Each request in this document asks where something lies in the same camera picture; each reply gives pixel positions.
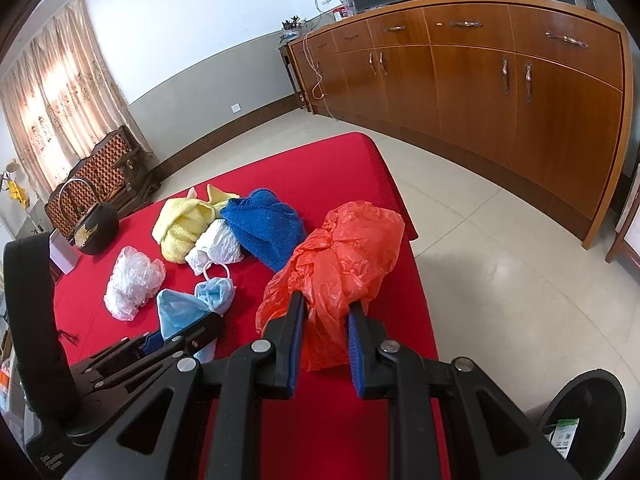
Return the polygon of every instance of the light blue face mask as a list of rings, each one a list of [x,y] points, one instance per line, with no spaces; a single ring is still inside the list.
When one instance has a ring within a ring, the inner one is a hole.
[[[226,278],[209,279],[205,270],[207,281],[198,283],[194,294],[177,292],[169,288],[158,292],[156,303],[160,318],[160,333],[165,341],[209,312],[224,316],[229,310],[236,288],[229,277],[228,267],[223,267],[226,269]],[[216,353],[216,341],[206,345],[194,357],[201,363],[212,361]]]

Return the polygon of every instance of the black kettle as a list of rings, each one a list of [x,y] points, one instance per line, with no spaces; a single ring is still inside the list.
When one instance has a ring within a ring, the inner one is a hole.
[[[65,182],[58,194],[58,206],[62,216],[70,224],[72,221],[66,215],[62,207],[62,192],[70,182],[82,182],[91,189],[97,203],[78,221],[74,228],[74,239],[76,247],[84,254],[96,255],[105,250],[115,239],[120,228],[120,219],[118,218],[118,210],[113,204],[108,202],[100,202],[98,192],[95,186],[87,179],[75,176]]]

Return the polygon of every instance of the tile floor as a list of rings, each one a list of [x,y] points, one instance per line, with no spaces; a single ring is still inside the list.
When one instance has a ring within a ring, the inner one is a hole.
[[[627,401],[626,437],[615,463],[640,428],[640,272],[624,261],[605,263],[612,217],[585,251],[564,228],[488,180],[399,140],[303,110],[201,156],[164,181],[158,200],[350,131],[376,142],[420,235],[412,248],[440,359],[472,357],[523,410],[552,399],[584,371],[609,370]]]

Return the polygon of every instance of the wooden cabinet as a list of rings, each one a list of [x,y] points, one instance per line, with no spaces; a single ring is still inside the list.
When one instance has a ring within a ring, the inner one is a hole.
[[[415,0],[309,40],[329,110],[493,180],[590,245],[633,111],[623,25],[548,0]],[[291,43],[309,96],[301,46]]]
[[[352,113],[375,119],[388,120],[385,88],[380,79],[380,66],[371,48],[339,54],[349,87]]]
[[[375,57],[385,90],[388,120],[416,132],[438,136],[438,96],[431,48],[378,48]]]
[[[618,143],[622,92],[572,68],[521,55],[518,85],[513,170],[593,218]]]
[[[320,57],[316,63],[318,72],[322,76],[320,85],[324,91],[326,106],[329,110],[351,112],[351,97],[342,70],[340,54]]]
[[[321,99],[322,89],[320,87],[314,89],[316,84],[318,84],[318,76],[306,60],[306,56],[301,43],[297,44],[293,48],[293,56],[296,60],[296,70],[301,79],[298,81],[298,83],[300,84],[300,87],[305,91],[306,100],[311,106],[316,107],[316,112],[322,112],[323,110],[326,110],[324,101]],[[312,62],[314,66],[318,66],[316,61],[312,60]]]
[[[374,46],[428,44],[422,9],[398,10],[367,20]]]
[[[468,46],[433,45],[440,137],[508,166],[518,113],[516,55]]]
[[[453,4],[425,7],[423,11],[433,44],[514,50],[507,5]]]
[[[623,87],[620,35],[554,10],[510,6],[516,50],[571,66]]]

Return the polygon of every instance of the red table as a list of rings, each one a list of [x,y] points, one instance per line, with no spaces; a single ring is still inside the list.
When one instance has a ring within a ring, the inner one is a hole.
[[[307,232],[320,226],[329,210],[351,200],[368,200],[401,213],[406,228],[398,263],[370,304],[369,315],[382,320],[392,338],[423,356],[438,357],[409,245],[417,234],[396,184],[369,137],[351,133],[321,140],[222,174],[209,183],[241,196],[258,187],[271,189],[298,211]],[[196,186],[199,197],[206,196],[206,184]],[[108,251],[99,256],[83,256],[78,266],[56,285],[58,328],[80,338],[78,346],[63,340],[70,364],[124,336],[158,330],[154,300],[140,309],[135,320],[123,322],[111,317],[102,297],[124,246],[131,245],[151,259],[161,258],[160,247],[151,237],[161,207],[162,202],[156,203],[123,219],[120,233]],[[218,341],[219,358],[258,337],[255,311],[273,276],[252,256],[231,265],[230,271],[238,289],[225,316],[225,335]],[[187,265],[166,263],[165,288],[193,292],[201,280]],[[386,479],[386,424],[386,401],[359,400],[347,366],[301,372],[293,400],[263,404],[262,478]],[[439,437],[442,444],[442,431]]]

